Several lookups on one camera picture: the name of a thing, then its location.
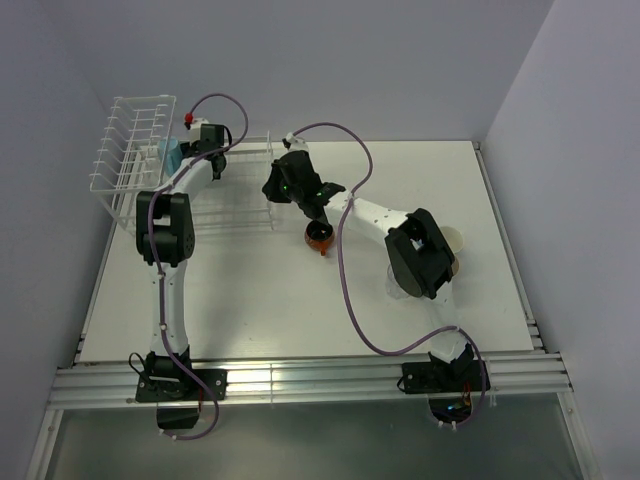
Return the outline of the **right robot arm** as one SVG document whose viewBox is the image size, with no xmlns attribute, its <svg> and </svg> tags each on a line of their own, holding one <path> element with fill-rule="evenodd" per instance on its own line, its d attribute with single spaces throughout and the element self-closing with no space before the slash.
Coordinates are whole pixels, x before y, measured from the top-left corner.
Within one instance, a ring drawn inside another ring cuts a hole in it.
<svg viewBox="0 0 640 480">
<path fill-rule="evenodd" d="M 468 387 L 488 388 L 488 373 L 479 348 L 461 328 L 452 292 L 456 256 L 433 215 L 388 209 L 357 197 L 354 189 L 321 180 L 310 154 L 290 148 L 274 160 L 262 188 L 272 203 L 294 204 L 308 218 L 304 238 L 320 254 L 336 247 L 344 257 L 344 232 L 352 230 L 380 244 L 389 260 L 389 278 L 403 296 L 430 306 L 432 331 L 394 355 L 430 346 L 429 367 L 421 392 L 449 392 Z"/>
</svg>

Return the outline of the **light blue ceramic mug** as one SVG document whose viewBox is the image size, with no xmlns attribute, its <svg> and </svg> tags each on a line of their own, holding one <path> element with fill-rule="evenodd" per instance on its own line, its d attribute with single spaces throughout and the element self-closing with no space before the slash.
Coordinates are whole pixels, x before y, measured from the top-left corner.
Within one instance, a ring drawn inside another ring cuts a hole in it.
<svg viewBox="0 0 640 480">
<path fill-rule="evenodd" d="M 164 159 L 164 171 L 167 176 L 171 177 L 179 169 L 183 153 L 180 141 L 175 137 L 169 137 L 161 140 L 157 144 L 158 154 Z"/>
</svg>

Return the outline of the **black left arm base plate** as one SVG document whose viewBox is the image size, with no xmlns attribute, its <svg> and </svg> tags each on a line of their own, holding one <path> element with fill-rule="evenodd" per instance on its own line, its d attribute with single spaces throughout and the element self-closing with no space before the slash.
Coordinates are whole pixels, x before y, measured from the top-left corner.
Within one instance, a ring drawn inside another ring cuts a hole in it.
<svg viewBox="0 0 640 480">
<path fill-rule="evenodd" d="M 193 373 L 198 377 L 195 381 L 186 375 L 181 379 L 160 377 L 141 377 L 136 389 L 137 403 L 168 403 L 210 400 L 224 400 L 226 397 L 227 374 L 224 369 L 196 369 Z"/>
</svg>

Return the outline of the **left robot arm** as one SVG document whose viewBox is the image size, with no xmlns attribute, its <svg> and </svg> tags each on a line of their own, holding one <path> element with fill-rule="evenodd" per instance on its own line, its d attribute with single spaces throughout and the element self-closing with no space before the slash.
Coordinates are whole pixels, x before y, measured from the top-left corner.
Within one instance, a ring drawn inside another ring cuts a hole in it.
<svg viewBox="0 0 640 480">
<path fill-rule="evenodd" d="M 144 360 L 146 382 L 158 382 L 172 399 L 183 399 L 195 386 L 184 321 L 184 281 L 195 250 L 191 203 L 221 177 L 227 161 L 223 149 L 232 141 L 229 129 L 196 120 L 189 139 L 167 153 L 168 179 L 136 196 L 138 253 L 148 265 L 153 316 L 150 353 Z"/>
</svg>

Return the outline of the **orange mug black interior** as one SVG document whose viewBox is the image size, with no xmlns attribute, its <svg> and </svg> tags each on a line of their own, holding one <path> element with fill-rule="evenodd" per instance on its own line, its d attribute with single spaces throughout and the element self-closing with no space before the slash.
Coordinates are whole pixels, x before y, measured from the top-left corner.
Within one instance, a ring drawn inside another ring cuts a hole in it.
<svg viewBox="0 0 640 480">
<path fill-rule="evenodd" d="M 334 243 L 335 233 L 331 225 L 312 220 L 308 223 L 305 232 L 305 243 L 321 256 L 325 256 Z"/>
</svg>

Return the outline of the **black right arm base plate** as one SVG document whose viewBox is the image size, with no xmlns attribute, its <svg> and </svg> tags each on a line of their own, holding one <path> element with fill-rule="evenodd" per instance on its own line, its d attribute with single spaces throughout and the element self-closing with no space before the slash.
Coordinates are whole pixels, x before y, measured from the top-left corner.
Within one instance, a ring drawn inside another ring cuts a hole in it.
<svg viewBox="0 0 640 480">
<path fill-rule="evenodd" d="M 481 392 L 491 388 L 489 376 L 478 361 L 472 361 L 459 374 L 434 362 L 406 362 L 401 365 L 401 371 L 396 386 L 409 395 Z"/>
</svg>

